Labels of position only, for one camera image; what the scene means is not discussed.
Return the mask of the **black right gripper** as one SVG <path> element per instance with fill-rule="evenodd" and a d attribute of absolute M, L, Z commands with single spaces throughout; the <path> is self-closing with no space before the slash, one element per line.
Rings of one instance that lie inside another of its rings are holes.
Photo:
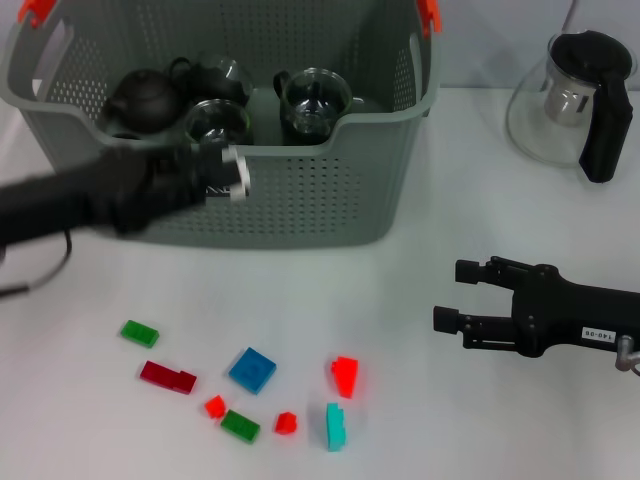
<path fill-rule="evenodd" d="M 616 341 L 639 341 L 639 295 L 572 283 L 551 265 L 529 265 L 492 256 L 484 265 L 457 260 L 455 281 L 514 289 L 511 318 L 474 316 L 435 306 L 436 332 L 462 334 L 463 347 L 515 350 L 538 358 L 556 345 L 614 352 Z"/>

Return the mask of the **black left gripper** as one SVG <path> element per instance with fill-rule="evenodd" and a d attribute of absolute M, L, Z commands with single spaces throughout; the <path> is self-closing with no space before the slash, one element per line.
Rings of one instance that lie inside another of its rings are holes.
<path fill-rule="evenodd" d="M 186 176 L 156 177 L 161 174 Z M 113 225 L 116 211 L 147 186 L 149 210 L 201 205 L 229 195 L 235 158 L 222 145 L 173 145 L 151 150 L 113 148 L 95 161 L 1 188 L 1 244 L 9 246 L 65 230 Z"/>

